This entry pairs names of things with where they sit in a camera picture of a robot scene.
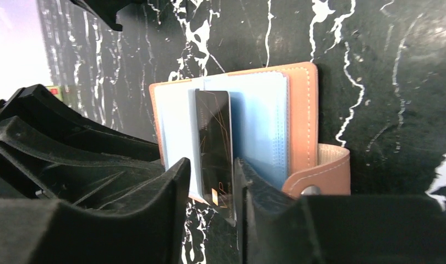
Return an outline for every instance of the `open wallet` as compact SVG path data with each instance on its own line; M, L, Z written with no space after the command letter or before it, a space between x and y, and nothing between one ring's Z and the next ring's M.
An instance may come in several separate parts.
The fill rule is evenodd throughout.
M201 186L205 125L198 125L196 90L229 92L232 158L247 161L273 187L292 198L350 195L349 150L318 143L318 72L302 62L150 85L165 169L183 156L192 161L189 197L212 203ZM209 113L221 119L218 109Z

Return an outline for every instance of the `black marble table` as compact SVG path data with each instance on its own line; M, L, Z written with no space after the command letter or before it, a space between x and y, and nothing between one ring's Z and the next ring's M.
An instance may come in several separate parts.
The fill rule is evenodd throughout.
M351 150L355 194L429 195L446 210L446 0L150 0L113 32L38 0L55 85L86 117L156 141L148 86L312 61L319 141ZM183 263L237 263L236 231L187 206Z

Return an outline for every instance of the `black card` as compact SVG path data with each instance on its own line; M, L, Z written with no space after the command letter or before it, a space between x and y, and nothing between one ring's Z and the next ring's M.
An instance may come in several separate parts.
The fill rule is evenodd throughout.
M203 198L234 226L230 95L227 91L196 90L195 105Z

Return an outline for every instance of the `tabletop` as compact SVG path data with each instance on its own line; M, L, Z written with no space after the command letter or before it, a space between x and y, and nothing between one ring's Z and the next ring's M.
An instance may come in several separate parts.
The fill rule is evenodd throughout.
M354 194L419 194L446 210L446 0L149 0L122 32L38 0L51 78L100 124L156 142L152 83L311 61L319 142L351 151ZM236 231L190 200L183 263L237 263Z

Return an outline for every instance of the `tan leather wallet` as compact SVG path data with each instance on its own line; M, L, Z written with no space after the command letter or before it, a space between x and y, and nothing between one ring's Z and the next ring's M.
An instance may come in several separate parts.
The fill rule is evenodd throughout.
M227 73L241 75L262 72L282 72L289 77L289 149L290 176L282 191L292 197L299 197L309 186L316 186L323 195L349 195L350 152L327 144L318 144L318 74L317 67L302 62L261 69ZM155 89L164 84L192 81L191 79L162 82L150 85L150 96L156 113ZM161 150L159 122L155 116L156 134Z

